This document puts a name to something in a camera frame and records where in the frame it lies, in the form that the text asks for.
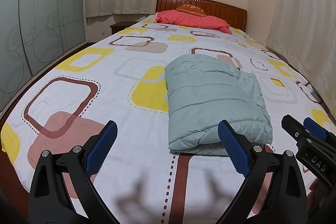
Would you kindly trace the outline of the right hand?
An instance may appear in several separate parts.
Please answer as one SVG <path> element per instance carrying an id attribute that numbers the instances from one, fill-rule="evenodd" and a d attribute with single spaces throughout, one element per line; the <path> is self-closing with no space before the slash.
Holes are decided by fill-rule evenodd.
<path id="1" fill-rule="evenodd" d="M 316 178 L 310 185 L 309 190 L 307 205 L 309 217 L 312 218 L 320 210 L 327 188 Z"/>

